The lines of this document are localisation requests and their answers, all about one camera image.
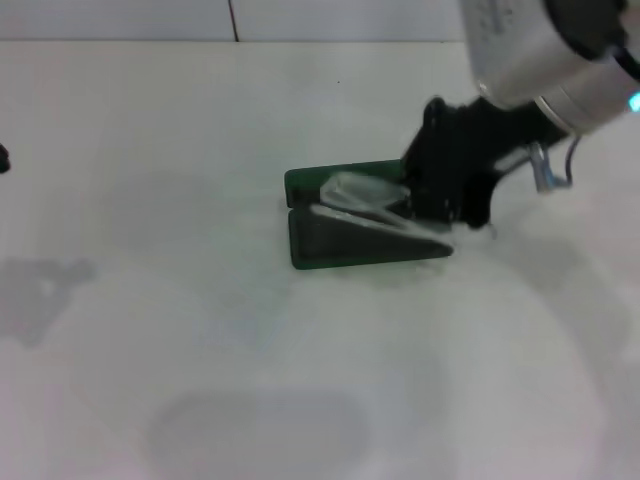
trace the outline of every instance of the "white wall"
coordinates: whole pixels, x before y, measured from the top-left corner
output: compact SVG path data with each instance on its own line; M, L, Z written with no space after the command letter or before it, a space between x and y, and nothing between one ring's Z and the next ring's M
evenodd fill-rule
M243 41L461 38L456 0L232 0ZM233 40L228 0L0 0L0 39Z
M227 0L0 0L2 39L233 40Z
M457 0L233 0L242 40L460 40Z

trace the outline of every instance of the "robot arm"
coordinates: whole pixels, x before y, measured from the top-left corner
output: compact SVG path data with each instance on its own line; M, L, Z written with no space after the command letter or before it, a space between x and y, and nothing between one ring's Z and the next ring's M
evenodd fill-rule
M436 98L403 158L417 218L480 228L502 178L531 163L540 192L567 187L547 151L640 109L639 0L460 0L481 97Z

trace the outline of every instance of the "white table surface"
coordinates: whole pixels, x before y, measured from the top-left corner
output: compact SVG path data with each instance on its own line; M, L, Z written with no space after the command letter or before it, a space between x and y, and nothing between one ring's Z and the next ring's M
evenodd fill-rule
M289 264L282 177L397 158L461 45L0 44L0 477L640 477L640 117L444 262ZM563 154L557 153L557 160Z

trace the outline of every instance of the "blue indicator light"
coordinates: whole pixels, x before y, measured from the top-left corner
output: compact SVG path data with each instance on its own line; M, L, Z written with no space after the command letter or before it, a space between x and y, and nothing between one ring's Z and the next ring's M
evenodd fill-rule
M634 113L640 113L640 92L629 99L629 107Z

